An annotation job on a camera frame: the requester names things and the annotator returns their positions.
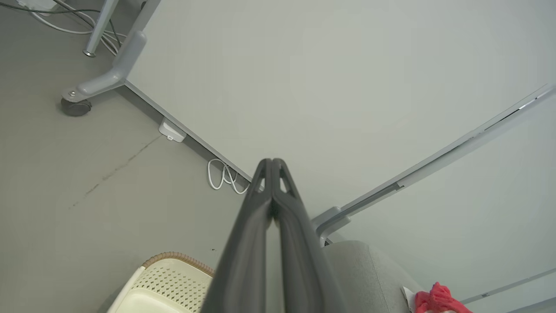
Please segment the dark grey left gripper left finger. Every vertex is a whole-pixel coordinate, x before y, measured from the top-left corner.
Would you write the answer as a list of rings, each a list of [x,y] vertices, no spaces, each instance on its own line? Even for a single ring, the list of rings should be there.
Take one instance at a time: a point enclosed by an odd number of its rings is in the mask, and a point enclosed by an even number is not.
[[[263,313],[271,159],[262,159],[243,200],[201,307],[203,313]]]

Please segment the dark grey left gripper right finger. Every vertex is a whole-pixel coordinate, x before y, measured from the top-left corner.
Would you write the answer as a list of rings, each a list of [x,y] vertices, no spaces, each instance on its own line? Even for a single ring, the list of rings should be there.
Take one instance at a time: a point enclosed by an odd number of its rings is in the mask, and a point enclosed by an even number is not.
[[[285,311],[347,312],[341,289],[282,159],[272,161],[271,193],[274,218],[280,228]]]

